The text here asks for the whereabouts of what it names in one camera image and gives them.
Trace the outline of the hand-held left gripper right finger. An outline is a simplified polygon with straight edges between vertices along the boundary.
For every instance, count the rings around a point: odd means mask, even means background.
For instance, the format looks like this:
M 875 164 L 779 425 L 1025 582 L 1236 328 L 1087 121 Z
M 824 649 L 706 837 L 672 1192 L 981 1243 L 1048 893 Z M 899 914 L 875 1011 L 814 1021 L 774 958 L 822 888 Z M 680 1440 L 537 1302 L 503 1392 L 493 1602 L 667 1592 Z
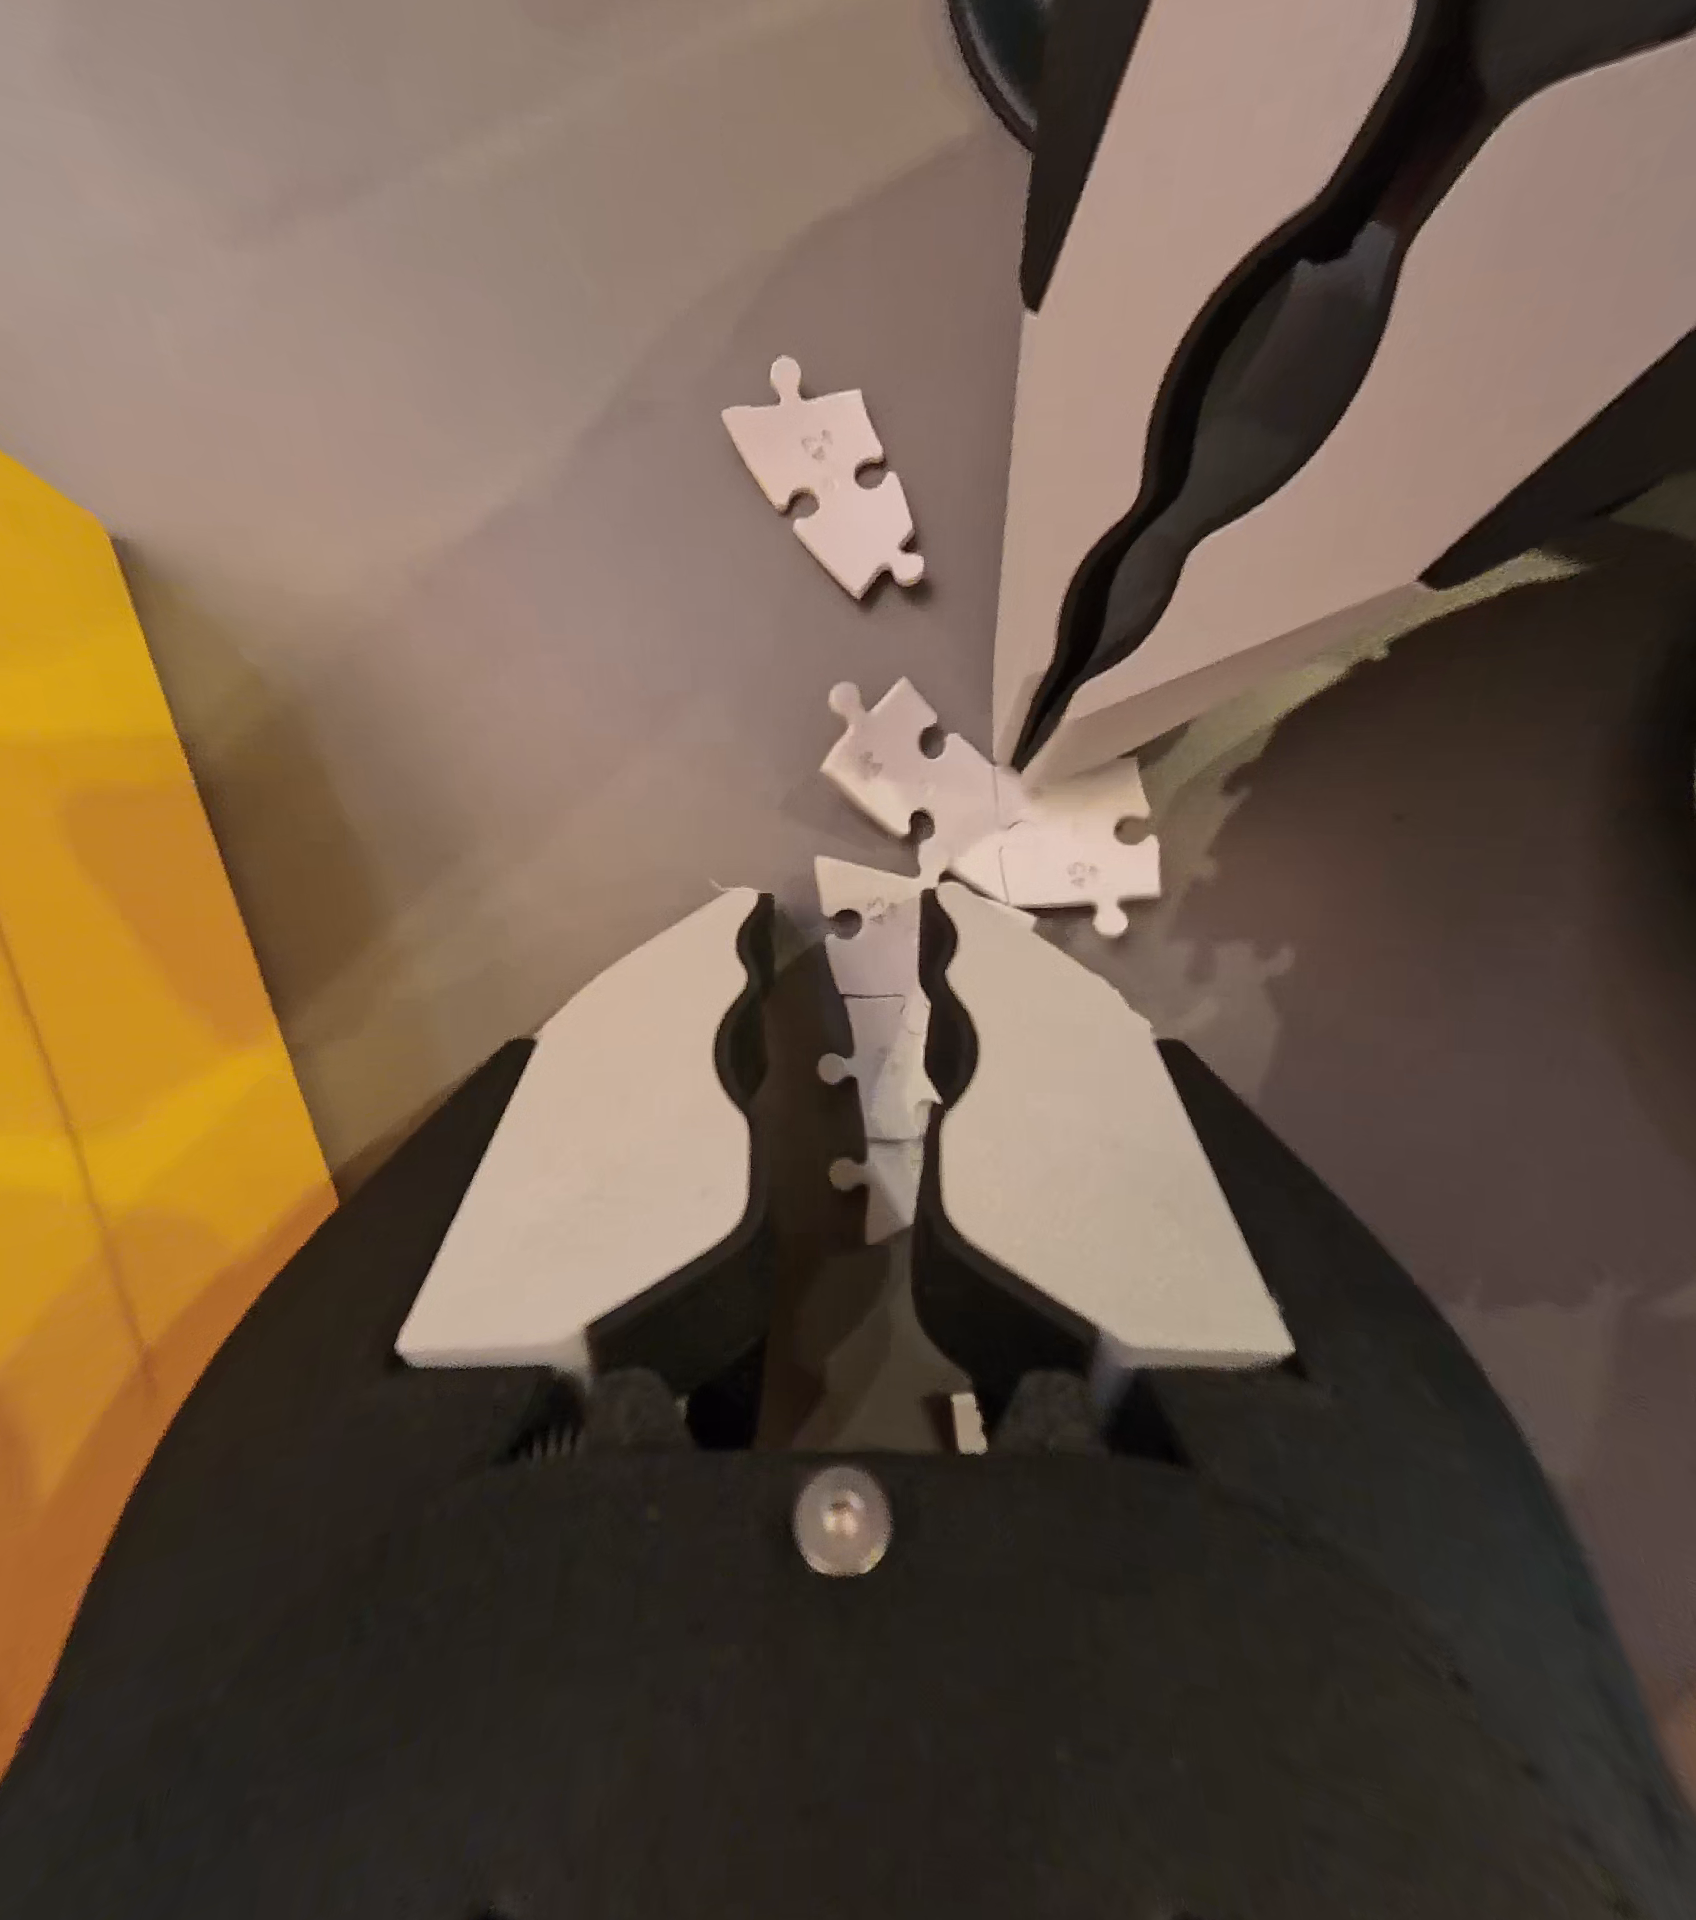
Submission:
M 1008 909 L 920 910 L 938 1093 L 916 1313 L 983 1404 L 1034 1373 L 1114 1404 L 1138 1373 L 1261 1372 L 1294 1336 L 1148 1020 Z

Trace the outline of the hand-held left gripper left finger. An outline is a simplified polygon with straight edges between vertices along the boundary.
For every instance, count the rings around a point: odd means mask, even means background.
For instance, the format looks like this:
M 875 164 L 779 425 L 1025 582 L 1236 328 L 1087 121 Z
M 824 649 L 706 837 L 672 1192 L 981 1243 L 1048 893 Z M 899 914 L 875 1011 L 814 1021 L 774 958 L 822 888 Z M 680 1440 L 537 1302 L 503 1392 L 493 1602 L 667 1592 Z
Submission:
M 535 1035 L 397 1334 L 404 1363 L 645 1368 L 684 1397 L 762 1360 L 774 919 L 769 893 L 716 892 Z

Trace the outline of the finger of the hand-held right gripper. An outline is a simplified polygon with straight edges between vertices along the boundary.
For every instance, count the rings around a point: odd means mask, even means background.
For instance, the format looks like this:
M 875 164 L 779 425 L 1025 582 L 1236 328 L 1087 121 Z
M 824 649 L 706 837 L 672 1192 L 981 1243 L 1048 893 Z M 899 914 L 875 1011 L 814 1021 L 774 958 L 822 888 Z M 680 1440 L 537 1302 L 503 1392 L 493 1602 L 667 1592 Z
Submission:
M 1696 29 L 1543 84 L 1435 186 L 1379 347 L 1287 478 L 1104 630 L 1061 781 L 1370 618 L 1696 328 Z
M 1109 591 L 1184 487 L 1251 309 L 1374 181 L 1439 3 L 1147 3 L 1075 196 L 1070 84 L 1119 3 L 1060 12 L 1024 249 L 996 618 L 996 755 L 1027 765 L 1089 683 Z

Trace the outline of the yellow box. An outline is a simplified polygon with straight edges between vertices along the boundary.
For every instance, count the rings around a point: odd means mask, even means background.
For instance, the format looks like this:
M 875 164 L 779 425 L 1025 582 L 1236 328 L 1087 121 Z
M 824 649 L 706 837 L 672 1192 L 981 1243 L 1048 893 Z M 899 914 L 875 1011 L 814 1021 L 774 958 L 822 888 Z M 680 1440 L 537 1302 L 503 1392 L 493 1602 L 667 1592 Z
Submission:
M 0 1775 L 329 1163 L 115 543 L 0 449 Z

